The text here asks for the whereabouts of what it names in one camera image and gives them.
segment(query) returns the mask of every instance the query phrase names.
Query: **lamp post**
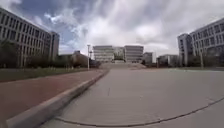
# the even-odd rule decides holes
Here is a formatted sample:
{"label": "lamp post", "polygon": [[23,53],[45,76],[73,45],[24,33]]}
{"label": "lamp post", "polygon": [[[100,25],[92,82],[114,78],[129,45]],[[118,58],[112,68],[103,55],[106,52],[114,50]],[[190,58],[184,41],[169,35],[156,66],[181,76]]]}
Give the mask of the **lamp post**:
{"label": "lamp post", "polygon": [[90,48],[90,45],[88,44],[87,46],[88,46],[88,57],[87,58],[88,58],[88,70],[89,70],[89,48]]}

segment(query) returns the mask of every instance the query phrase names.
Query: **blue sky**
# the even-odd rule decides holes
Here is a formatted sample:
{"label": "blue sky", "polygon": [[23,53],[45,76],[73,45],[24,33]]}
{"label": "blue sky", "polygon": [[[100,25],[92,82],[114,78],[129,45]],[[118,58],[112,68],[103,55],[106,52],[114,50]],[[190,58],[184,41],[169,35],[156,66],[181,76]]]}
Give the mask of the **blue sky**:
{"label": "blue sky", "polygon": [[60,34],[60,54],[91,45],[143,45],[178,54],[176,37],[224,17],[220,0],[0,0],[0,6]]}

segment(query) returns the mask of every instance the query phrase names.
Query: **grass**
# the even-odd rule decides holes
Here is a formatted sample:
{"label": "grass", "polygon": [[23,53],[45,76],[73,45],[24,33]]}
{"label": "grass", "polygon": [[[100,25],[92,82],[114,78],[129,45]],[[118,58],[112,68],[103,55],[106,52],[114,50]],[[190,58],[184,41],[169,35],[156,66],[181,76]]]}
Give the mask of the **grass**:
{"label": "grass", "polygon": [[40,68],[40,69],[0,69],[0,82],[23,80],[44,76],[60,75],[86,71],[85,68],[65,69],[65,68]]}

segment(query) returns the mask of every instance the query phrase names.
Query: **red brick path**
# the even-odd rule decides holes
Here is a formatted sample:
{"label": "red brick path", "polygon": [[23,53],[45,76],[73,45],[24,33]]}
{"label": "red brick path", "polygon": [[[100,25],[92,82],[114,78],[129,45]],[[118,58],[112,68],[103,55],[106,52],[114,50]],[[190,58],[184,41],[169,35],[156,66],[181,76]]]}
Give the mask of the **red brick path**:
{"label": "red brick path", "polygon": [[0,83],[0,120],[9,119],[102,73],[93,70]]}

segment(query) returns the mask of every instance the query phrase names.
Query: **road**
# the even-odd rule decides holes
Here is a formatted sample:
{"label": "road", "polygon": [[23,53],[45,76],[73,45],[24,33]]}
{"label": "road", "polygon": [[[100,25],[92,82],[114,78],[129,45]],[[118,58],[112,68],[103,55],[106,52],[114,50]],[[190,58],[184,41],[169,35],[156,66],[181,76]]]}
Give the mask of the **road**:
{"label": "road", "polygon": [[[223,83],[224,72],[216,71],[111,70],[56,118],[99,125],[165,120],[135,128],[223,128],[224,101],[211,104],[224,97]],[[40,128],[95,127],[53,118]]]}

